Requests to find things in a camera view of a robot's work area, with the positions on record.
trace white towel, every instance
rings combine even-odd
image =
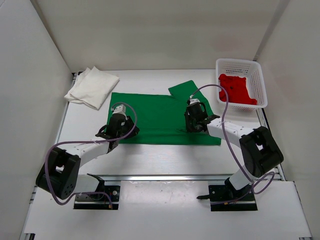
[[[71,103],[85,104],[99,110],[108,94],[119,82],[119,77],[93,67],[81,73],[70,91],[64,96]]]

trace white table surface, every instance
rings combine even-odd
[[[34,240],[299,240],[311,237],[293,182],[256,196],[258,211],[211,212],[206,181],[121,183],[118,210],[73,209],[37,191],[25,233]]]
[[[120,77],[113,90],[120,93],[167,94],[168,88],[188,80],[200,87],[214,83],[215,70],[128,70],[108,71]],[[213,112],[223,108],[214,88],[202,93]],[[59,142],[88,140],[108,117],[110,97],[99,111],[69,104]],[[230,109],[227,120],[259,127],[256,112]],[[241,158],[241,151],[234,147]],[[81,174],[232,174],[238,170],[222,141],[221,146],[121,144],[81,169]],[[293,182],[274,181],[256,196],[258,211],[210,212],[207,181],[121,182],[119,210],[75,210],[73,201],[57,205],[52,196],[37,190],[31,204],[25,233],[35,240],[298,240],[310,237],[299,196]]]
[[[193,80],[198,87],[215,83],[214,69],[198,70],[115,70],[107,71],[120,78],[113,89],[118,93],[170,95],[168,88]],[[224,106],[218,104],[214,87],[201,90],[209,100],[213,112],[222,115]],[[111,94],[100,110],[83,104],[70,103],[59,142],[89,140],[106,124]],[[257,128],[257,113],[229,108],[226,120]],[[241,150],[234,151],[243,163]],[[233,174],[238,166],[226,142],[221,146],[120,144],[107,155],[98,157],[80,168],[80,174],[97,175],[153,175],[153,174]]]

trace white plastic basket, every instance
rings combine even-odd
[[[268,105],[267,93],[264,76],[262,75],[261,66],[256,61],[219,58],[215,62],[215,82],[220,85],[219,76],[238,76],[246,78],[246,89],[250,98],[256,99],[257,105],[241,104],[230,102],[229,106],[243,111],[252,111],[259,108],[265,108]],[[216,98],[219,103],[226,104],[219,98],[220,88],[216,88]]]

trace black mounting plate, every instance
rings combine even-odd
[[[251,192],[237,202],[228,204],[213,204],[233,200],[226,192],[225,185],[209,185],[211,212],[229,212],[229,211],[257,211],[255,195]]]
[[[73,209],[87,210],[118,210],[120,198],[119,185],[105,185],[104,192],[109,195],[112,201],[112,209],[109,207],[109,200],[104,195],[76,195]]]

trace purple cable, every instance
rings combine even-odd
[[[225,97],[226,97],[226,101],[225,101],[225,108],[224,108],[224,111],[222,113],[222,116],[221,116],[221,124],[222,124],[222,131],[223,131],[223,135],[224,135],[224,138],[225,138],[225,141],[226,141],[226,144],[228,145],[228,148],[236,162],[236,164],[239,166],[239,168],[241,169],[241,171],[243,172],[243,174],[245,175],[245,177],[249,180],[249,182],[252,183],[251,185],[251,189],[246,193],[244,194],[243,196],[237,198],[237,199],[234,199],[234,200],[229,200],[229,201],[221,201],[221,202],[216,202],[216,203],[213,203],[214,205],[215,204],[225,204],[225,203],[231,203],[231,202],[236,202],[240,199],[242,199],[243,197],[245,197],[250,191],[252,191],[254,194],[260,194],[262,193],[264,190],[267,189],[267,187],[269,187],[269,185],[271,184],[271,182],[273,181],[274,177],[275,177],[275,172],[269,172],[269,173],[266,173],[265,175],[263,175],[263,177],[261,177],[259,180],[257,180],[256,183],[254,183],[254,181],[251,180],[251,178],[248,176],[248,174],[246,173],[246,171],[244,170],[244,168],[242,167],[242,165],[240,164],[233,148],[231,147],[231,143],[229,141],[229,138],[228,138],[228,135],[227,135],[227,132],[226,132],[226,128],[225,128],[225,116],[226,116],[226,113],[227,113],[227,109],[228,109],[228,104],[229,104],[229,96],[228,96],[228,93],[226,91],[226,89],[220,85],[217,85],[217,84],[207,84],[207,85],[204,85],[200,88],[198,88],[191,96],[190,96],[190,99],[194,97],[194,95],[199,92],[201,89],[203,88],[206,88],[206,87],[218,87],[220,89],[222,89],[225,93]],[[259,192],[255,192],[254,191],[254,187],[257,186],[263,179],[265,179],[268,175],[272,175],[270,181],[267,183],[267,185]]]
[[[125,139],[127,136],[129,136],[133,130],[135,129],[136,125],[137,125],[137,114],[136,114],[136,111],[134,110],[134,108],[132,106],[130,106],[129,104],[125,103],[125,102],[116,102],[115,104],[112,105],[111,109],[113,109],[113,107],[115,105],[119,105],[119,104],[123,104],[127,107],[129,107],[132,111],[133,111],[133,114],[134,114],[134,124],[133,124],[133,127],[131,128],[131,130],[124,136],[122,137],[117,137],[117,138],[114,138],[114,139],[106,139],[106,140],[98,140],[98,141],[62,141],[62,142],[58,142],[56,144],[54,144],[52,147],[50,147],[50,149],[46,152],[46,155],[45,155],[45,159],[44,159],[44,172],[45,172],[45,178],[46,178],[46,182],[47,182],[47,185],[48,185],[48,188],[50,190],[50,193],[53,197],[53,199],[55,200],[55,202],[61,206],[63,205],[66,205],[70,200],[71,198],[76,195],[76,194],[86,194],[86,195],[92,195],[92,194],[103,194],[105,195],[108,200],[109,200],[109,205],[111,206],[111,209],[112,209],[112,202],[111,202],[111,198],[109,197],[108,194],[106,194],[105,192],[75,192],[73,194],[70,195],[70,197],[62,202],[62,201],[59,201],[58,197],[56,196],[55,194],[55,191],[52,187],[52,184],[51,184],[51,181],[50,181],[50,176],[49,176],[49,167],[48,167],[48,159],[49,159],[49,155],[51,153],[51,151],[60,146],[60,145],[64,145],[64,144],[93,144],[93,143],[96,143],[96,144],[100,144],[100,143],[106,143],[106,142],[113,142],[113,141],[118,141],[118,140],[121,140],[121,139]]]

